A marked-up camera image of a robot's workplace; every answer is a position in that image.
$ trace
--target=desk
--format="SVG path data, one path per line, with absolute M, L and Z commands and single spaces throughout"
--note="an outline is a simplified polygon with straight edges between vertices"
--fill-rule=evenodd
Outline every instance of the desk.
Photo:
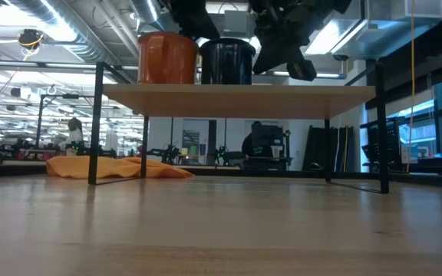
M 110 71 L 125 84 L 104 85 L 104 71 Z M 375 87 L 353 87 L 356 81 L 374 72 Z M 381 189 L 369 192 L 388 193 L 388 167 L 386 166 L 386 115 L 384 101 L 384 69 L 376 63 L 350 80 L 343 87 L 326 86 L 258 86 L 258 85 L 193 85 L 193 84 L 132 84 L 121 73 L 104 62 L 97 63 L 93 122 L 91 131 L 91 160 L 88 182 L 96 184 L 97 149 L 100 132 L 101 98 L 115 100 L 136 113 L 143 114 L 144 125 L 155 117 L 224 117 L 224 118 L 278 118 L 323 119 L 330 133 L 330 119 L 376 96 L 378 99 L 378 129 L 380 137 Z M 143 131 L 143 147 L 147 149 L 148 128 Z M 326 149 L 331 149 L 326 139 Z M 324 153 L 325 180 L 331 183 L 333 172 L 330 150 Z M 142 162 L 147 160 L 142 152 Z M 146 177 L 146 166 L 141 169 Z

